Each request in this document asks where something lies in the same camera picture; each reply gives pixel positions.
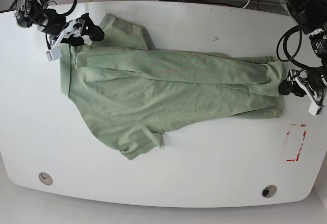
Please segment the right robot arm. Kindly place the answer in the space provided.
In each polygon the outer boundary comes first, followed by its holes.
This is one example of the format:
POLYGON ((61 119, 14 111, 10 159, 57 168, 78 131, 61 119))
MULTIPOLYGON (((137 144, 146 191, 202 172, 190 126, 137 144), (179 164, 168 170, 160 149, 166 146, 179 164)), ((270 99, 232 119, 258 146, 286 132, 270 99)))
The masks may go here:
POLYGON ((88 13, 81 17, 67 21, 66 18, 73 13, 78 0, 73 0, 71 8, 65 13, 57 13, 48 7, 51 0, 15 0, 14 16, 17 24, 22 28, 36 25, 37 29, 45 33, 48 50, 56 48, 61 43, 71 46, 84 44, 83 36, 91 41, 104 40, 103 30, 95 25, 88 13))

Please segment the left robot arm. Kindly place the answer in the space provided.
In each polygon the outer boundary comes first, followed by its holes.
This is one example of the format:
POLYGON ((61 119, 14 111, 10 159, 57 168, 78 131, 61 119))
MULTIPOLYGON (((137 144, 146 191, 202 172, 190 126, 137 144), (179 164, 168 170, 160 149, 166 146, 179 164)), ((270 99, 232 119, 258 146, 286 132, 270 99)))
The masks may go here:
POLYGON ((287 78, 278 87, 279 93, 303 97, 307 95, 313 104, 322 106, 326 91, 326 0, 278 0, 286 13, 293 18, 296 26, 286 31, 277 43, 277 49, 282 49, 285 59, 281 62, 291 62, 298 70, 289 71, 287 78), (310 67, 295 60, 299 52, 288 51, 288 40, 299 34, 298 46, 302 44, 303 35, 310 39, 314 54, 321 60, 320 67, 310 67))

